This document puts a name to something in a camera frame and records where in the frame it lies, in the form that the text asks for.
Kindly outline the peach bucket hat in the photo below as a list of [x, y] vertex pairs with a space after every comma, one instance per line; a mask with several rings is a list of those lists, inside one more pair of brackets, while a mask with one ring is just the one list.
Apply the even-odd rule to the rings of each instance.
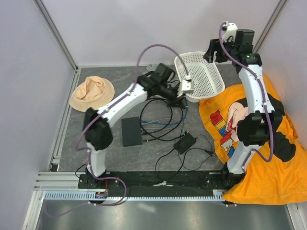
[[72, 93], [69, 104], [80, 112], [98, 109], [111, 102], [115, 95], [113, 84], [99, 76], [89, 76]]

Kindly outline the black network switch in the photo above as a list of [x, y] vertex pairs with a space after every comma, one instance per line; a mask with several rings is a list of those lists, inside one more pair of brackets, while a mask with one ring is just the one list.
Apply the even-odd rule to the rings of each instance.
[[121, 120], [123, 147], [142, 144], [142, 132], [139, 117], [123, 118]]

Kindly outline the orange cartoon mouse pillow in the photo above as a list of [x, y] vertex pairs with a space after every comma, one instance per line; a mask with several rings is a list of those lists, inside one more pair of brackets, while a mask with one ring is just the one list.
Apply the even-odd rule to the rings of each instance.
[[[283, 205], [307, 200], [307, 151], [298, 141], [290, 117], [273, 85], [264, 77], [269, 100], [283, 119], [274, 133], [274, 155], [265, 162], [255, 153], [243, 180], [223, 198], [232, 203]], [[214, 139], [215, 153], [222, 163], [233, 155], [238, 137], [237, 123], [248, 112], [244, 87], [237, 84], [215, 97], [200, 101], [199, 113], [205, 129]]]

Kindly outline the right aluminium frame post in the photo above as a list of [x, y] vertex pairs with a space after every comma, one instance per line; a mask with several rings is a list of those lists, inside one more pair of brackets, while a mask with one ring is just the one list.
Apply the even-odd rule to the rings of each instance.
[[255, 32], [253, 53], [258, 53], [262, 64], [265, 64], [261, 48], [264, 46], [270, 32], [281, 16], [288, 0], [252, 0], [246, 19], [248, 29]]

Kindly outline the aluminium frame post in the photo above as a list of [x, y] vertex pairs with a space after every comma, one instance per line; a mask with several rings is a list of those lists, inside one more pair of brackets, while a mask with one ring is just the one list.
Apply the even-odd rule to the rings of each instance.
[[65, 44], [54, 20], [52, 19], [47, 7], [44, 4], [43, 0], [33, 0], [35, 5], [37, 6], [38, 10], [40, 11], [42, 17], [44, 18], [48, 28], [50, 29], [53, 37], [55, 38], [56, 42], [58, 43], [60, 49], [62, 50], [64, 56], [66, 57], [67, 61], [69, 62], [72, 69], [77, 72], [78, 65], [76, 64], [74, 58], [72, 57], [67, 45]]
[[258, 53], [262, 64], [265, 64], [261, 48], [264, 46], [270, 32], [281, 16], [288, 0], [252, 0], [246, 19], [248, 29], [255, 32], [253, 53]]

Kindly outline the white plastic basket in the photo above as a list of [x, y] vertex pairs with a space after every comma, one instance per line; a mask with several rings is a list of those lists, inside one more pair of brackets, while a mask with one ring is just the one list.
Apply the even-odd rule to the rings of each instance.
[[214, 97], [225, 90], [225, 84], [215, 63], [208, 63], [203, 51], [194, 51], [180, 54], [175, 57], [174, 65], [178, 78], [186, 78], [186, 70], [194, 84], [193, 93], [186, 94], [186, 99], [197, 103], [202, 99]]

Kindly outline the grey cloth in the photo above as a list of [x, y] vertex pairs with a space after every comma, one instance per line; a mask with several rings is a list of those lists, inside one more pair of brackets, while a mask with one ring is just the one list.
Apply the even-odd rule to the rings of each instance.
[[146, 68], [145, 68], [145, 71], [143, 72], [143, 74], [147, 74], [149, 72], [155, 71], [157, 66], [158, 66], [158, 64], [147, 65]]

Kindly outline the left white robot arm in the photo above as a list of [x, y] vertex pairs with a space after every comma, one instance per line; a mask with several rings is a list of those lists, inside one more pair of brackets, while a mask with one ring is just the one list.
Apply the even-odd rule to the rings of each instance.
[[156, 95], [165, 99], [171, 107], [184, 108], [185, 94], [192, 89], [191, 80], [181, 80], [177, 85], [171, 86], [165, 78], [152, 71], [138, 76], [127, 90], [113, 101], [98, 109], [87, 109], [82, 135], [89, 154], [89, 184], [94, 188], [101, 188], [105, 184], [103, 174], [106, 172], [106, 149], [113, 141], [112, 127], [123, 115]]

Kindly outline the left aluminium frame post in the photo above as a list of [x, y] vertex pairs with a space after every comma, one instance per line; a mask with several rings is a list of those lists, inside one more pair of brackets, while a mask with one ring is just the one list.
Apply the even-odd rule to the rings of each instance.
[[47, 7], [44, 4], [43, 0], [33, 0], [35, 5], [37, 6], [38, 10], [40, 11], [42, 17], [44, 18], [48, 28], [50, 29], [53, 37], [55, 38], [56, 42], [58, 43], [60, 49], [62, 50], [64, 56], [66, 57], [67, 61], [69, 62], [72, 69], [77, 72], [78, 65], [76, 64], [74, 58], [72, 57], [67, 45], [65, 44], [54, 20], [52, 19]]

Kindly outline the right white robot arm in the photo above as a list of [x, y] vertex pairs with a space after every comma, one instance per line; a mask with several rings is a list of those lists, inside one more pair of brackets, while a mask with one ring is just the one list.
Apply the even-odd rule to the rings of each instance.
[[254, 31], [238, 29], [234, 23], [223, 22], [219, 37], [212, 39], [203, 58], [208, 62], [232, 61], [241, 79], [248, 114], [237, 124], [238, 145], [232, 157], [221, 170], [220, 184], [232, 188], [246, 175], [246, 167], [257, 153], [270, 162], [274, 153], [274, 133], [282, 121], [282, 115], [272, 106], [263, 79], [262, 61], [253, 52]]

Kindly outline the black power adapter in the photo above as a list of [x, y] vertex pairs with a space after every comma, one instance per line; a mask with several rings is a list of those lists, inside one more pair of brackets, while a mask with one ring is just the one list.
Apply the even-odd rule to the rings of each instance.
[[174, 150], [176, 150], [180, 155], [185, 153], [190, 147], [196, 143], [196, 138], [190, 133], [184, 135], [178, 142], [173, 145]]

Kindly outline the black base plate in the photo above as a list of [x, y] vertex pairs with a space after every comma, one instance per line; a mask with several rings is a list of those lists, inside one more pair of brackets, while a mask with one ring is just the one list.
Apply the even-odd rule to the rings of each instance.
[[212, 196], [213, 190], [229, 190], [237, 182], [222, 179], [220, 171], [135, 171], [106, 172], [107, 180], [97, 180], [90, 173], [79, 176], [79, 189], [106, 189], [109, 196], [126, 197], [193, 197]]

